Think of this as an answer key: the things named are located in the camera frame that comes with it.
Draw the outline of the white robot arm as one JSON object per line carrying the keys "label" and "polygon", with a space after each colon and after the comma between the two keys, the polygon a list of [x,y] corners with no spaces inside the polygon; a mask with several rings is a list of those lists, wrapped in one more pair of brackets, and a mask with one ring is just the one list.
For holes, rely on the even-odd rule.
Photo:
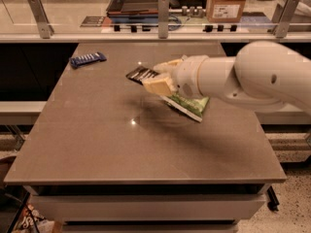
{"label": "white robot arm", "polygon": [[260,113],[293,105],[311,114],[311,60],[274,42],[252,42],[233,57],[193,55],[157,64],[150,93],[218,98]]}

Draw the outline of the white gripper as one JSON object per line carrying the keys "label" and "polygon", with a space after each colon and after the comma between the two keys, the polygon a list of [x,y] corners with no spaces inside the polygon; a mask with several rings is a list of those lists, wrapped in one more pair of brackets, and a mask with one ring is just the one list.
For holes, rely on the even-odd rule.
{"label": "white gripper", "polygon": [[171,96],[178,90],[178,93],[183,97],[202,98],[203,95],[198,86],[198,74],[200,66],[207,59],[207,55],[195,55],[188,57],[184,61],[179,58],[158,63],[153,70],[158,72],[159,75],[144,79],[142,81],[143,87],[148,92],[160,96]]}

